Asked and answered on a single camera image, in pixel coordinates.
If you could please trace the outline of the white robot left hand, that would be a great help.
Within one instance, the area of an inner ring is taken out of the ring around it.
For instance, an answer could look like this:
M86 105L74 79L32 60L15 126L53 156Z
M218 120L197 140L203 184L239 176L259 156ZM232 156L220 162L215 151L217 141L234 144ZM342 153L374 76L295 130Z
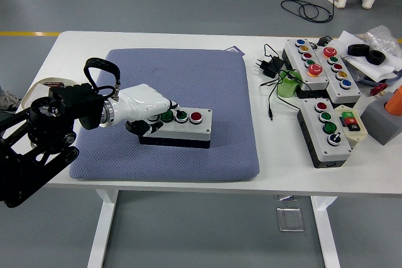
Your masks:
M111 126L126 121L126 129L139 136L148 136L163 126L161 121L149 124L146 120L174 108L177 103L165 98L147 84L122 89L118 99L109 99Z

